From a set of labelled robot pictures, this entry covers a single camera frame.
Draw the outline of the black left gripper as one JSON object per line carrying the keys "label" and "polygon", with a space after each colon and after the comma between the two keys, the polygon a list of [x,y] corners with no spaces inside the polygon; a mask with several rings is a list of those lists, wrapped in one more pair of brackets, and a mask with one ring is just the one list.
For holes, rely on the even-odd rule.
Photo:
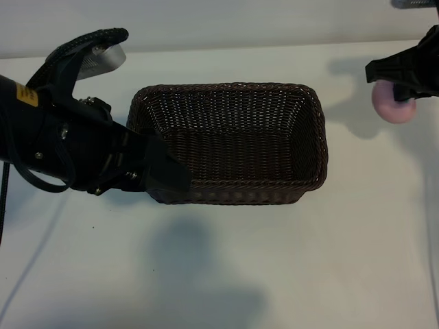
{"label": "black left gripper", "polygon": [[[44,114],[37,138],[37,172],[58,178],[62,184],[37,179],[37,188],[59,193],[72,188],[100,189],[111,143],[120,132],[111,106],[97,97],[40,92],[38,109]],[[187,192],[191,172],[174,157],[161,135],[147,127],[123,135],[120,165],[112,171],[106,188],[125,192]]]}

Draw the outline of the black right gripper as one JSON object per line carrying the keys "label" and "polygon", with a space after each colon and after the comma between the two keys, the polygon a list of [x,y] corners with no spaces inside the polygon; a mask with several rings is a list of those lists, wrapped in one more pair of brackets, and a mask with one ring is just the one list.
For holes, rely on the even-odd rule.
{"label": "black right gripper", "polygon": [[[431,37],[427,33],[416,46],[369,62],[365,67],[366,81],[371,83],[385,80],[395,83],[395,101],[438,97],[438,25],[434,25],[431,30]],[[424,74],[427,55],[423,46],[427,40],[429,85],[433,91],[426,90]]]}

